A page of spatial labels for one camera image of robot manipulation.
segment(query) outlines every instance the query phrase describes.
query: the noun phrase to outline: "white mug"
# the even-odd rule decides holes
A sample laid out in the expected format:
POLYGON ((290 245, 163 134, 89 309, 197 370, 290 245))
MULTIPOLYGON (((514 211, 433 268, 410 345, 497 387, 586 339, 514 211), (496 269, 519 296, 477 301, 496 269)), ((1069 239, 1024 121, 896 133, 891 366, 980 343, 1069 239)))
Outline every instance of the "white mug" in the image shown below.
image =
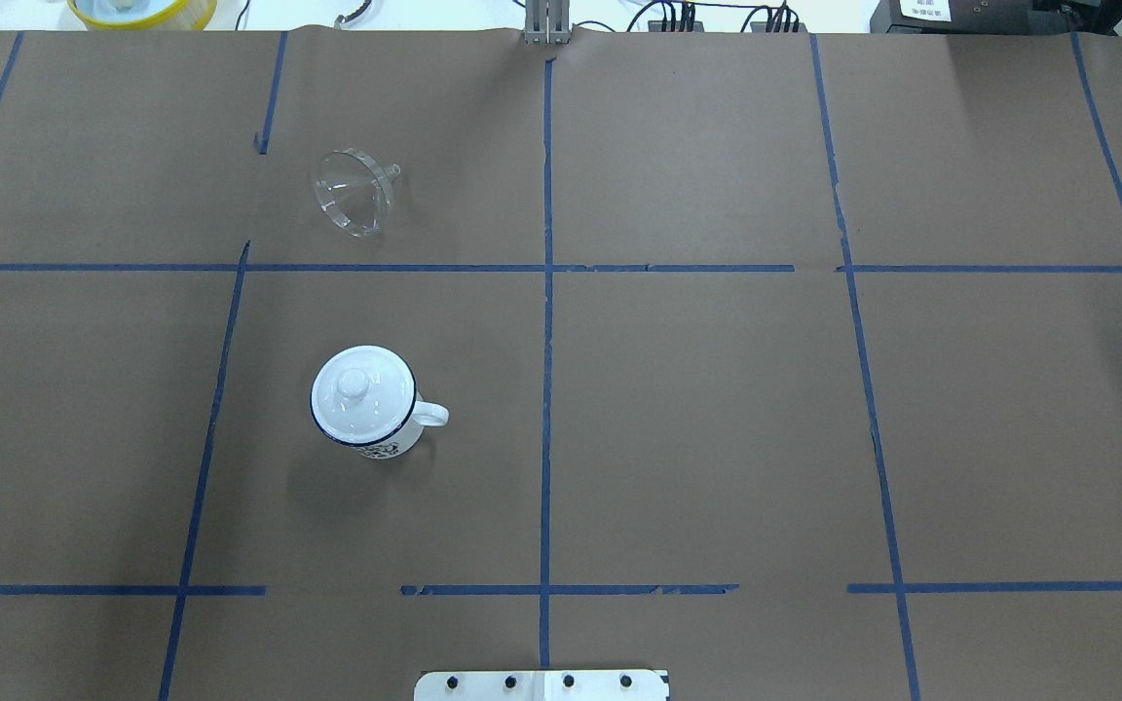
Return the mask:
POLYGON ((311 416, 329 439, 376 461, 410 450, 423 427, 449 423, 449 409, 423 403, 405 360, 379 345, 348 348, 323 365, 311 416))

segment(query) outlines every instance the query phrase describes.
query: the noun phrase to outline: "cable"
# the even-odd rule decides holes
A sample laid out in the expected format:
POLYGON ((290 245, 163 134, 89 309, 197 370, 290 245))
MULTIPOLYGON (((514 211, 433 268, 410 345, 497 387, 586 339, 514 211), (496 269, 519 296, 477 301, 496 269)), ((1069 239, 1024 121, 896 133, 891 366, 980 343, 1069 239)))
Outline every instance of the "cable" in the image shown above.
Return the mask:
POLYGON ((237 15, 237 24, 232 26, 232 31, 240 31, 240 19, 246 17, 246 10, 249 9, 250 0, 246 0, 243 8, 240 8, 240 15, 237 15))
MULTIPOLYGON (((642 8, 640 8, 640 11, 635 12, 635 17, 631 18, 631 24, 628 24, 628 26, 626 26, 626 31, 631 31, 631 30, 633 30, 633 28, 635 28, 635 22, 638 21, 638 18, 643 17, 643 12, 646 12, 646 11, 649 11, 650 8, 652 8, 652 4, 664 4, 664 6, 666 6, 666 8, 669 9, 669 25, 670 26, 673 26, 678 21, 678 17, 674 13, 674 9, 673 9, 673 3, 670 3, 669 0, 652 0, 651 3, 643 4, 642 8)), ((661 28, 664 28, 664 10, 661 11, 661 22, 662 22, 661 24, 661 28)))
POLYGON ((617 34, 616 28, 610 27, 610 26, 606 26, 605 22, 597 22, 596 19, 587 19, 587 21, 580 21, 579 24, 576 24, 576 26, 601 26, 601 27, 607 28, 607 30, 609 30, 609 31, 611 31, 614 34, 617 34))
POLYGON ((736 10, 754 10, 761 8, 762 4, 735 4, 735 3, 703 3, 703 1, 697 0, 695 3, 691 0, 687 0, 687 3, 698 4, 700 8, 734 8, 736 10))
POLYGON ((752 10, 752 12, 747 13, 747 18, 743 20, 743 26, 738 28, 739 34, 747 31, 747 27, 752 26, 752 18, 754 18, 756 16, 756 12, 760 12, 761 10, 764 10, 765 12, 770 13, 770 18, 767 19, 767 21, 772 21, 773 8, 770 8, 770 6, 767 4, 761 4, 760 8, 756 8, 752 10))
POLYGON ((366 10, 370 9, 370 0, 361 0, 360 8, 357 8, 351 15, 337 15, 335 24, 342 26, 343 24, 349 24, 356 18, 360 18, 361 15, 366 13, 366 10))

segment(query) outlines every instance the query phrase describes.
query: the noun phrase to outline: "lid knob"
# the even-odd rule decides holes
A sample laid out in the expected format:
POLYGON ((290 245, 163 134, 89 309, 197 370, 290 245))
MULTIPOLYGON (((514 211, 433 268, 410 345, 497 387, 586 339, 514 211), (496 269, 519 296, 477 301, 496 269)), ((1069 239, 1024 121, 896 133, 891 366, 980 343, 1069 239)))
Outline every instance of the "lid knob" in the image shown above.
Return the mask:
POLYGON ((349 399, 361 399, 366 396, 366 390, 370 389, 370 378, 359 369, 351 369, 340 376, 337 381, 337 390, 340 395, 348 396, 349 399))

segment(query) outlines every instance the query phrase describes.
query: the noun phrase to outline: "yellow container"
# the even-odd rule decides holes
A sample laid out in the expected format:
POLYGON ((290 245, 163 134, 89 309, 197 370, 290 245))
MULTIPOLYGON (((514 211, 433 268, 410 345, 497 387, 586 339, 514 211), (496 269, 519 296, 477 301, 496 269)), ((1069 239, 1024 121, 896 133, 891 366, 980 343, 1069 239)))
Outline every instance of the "yellow container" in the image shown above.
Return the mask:
POLYGON ((201 30, 211 21, 218 0, 137 0, 117 12, 108 0, 67 0, 72 12, 91 30, 201 30))

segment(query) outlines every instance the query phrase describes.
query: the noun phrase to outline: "mug handle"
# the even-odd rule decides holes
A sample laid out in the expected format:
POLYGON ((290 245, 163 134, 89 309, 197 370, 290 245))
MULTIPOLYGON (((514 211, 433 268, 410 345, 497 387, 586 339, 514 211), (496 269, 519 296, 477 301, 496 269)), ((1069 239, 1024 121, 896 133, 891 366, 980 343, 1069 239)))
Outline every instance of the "mug handle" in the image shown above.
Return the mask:
POLYGON ((441 426, 449 423, 449 409, 439 404, 415 403, 414 413, 410 417, 419 425, 441 426))

